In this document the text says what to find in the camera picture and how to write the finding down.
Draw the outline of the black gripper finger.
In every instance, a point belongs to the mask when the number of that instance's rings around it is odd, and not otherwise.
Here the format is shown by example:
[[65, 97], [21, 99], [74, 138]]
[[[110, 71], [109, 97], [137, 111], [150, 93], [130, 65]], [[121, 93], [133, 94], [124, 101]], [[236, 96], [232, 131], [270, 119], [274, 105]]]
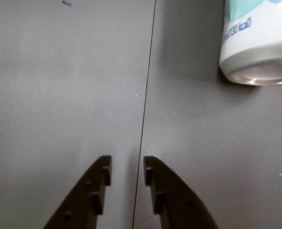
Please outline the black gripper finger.
[[217, 229], [198, 195], [164, 162], [144, 157], [145, 185], [150, 187], [153, 212], [163, 229]]
[[95, 229], [111, 185], [112, 157], [101, 156], [84, 172], [51, 216], [46, 229]]

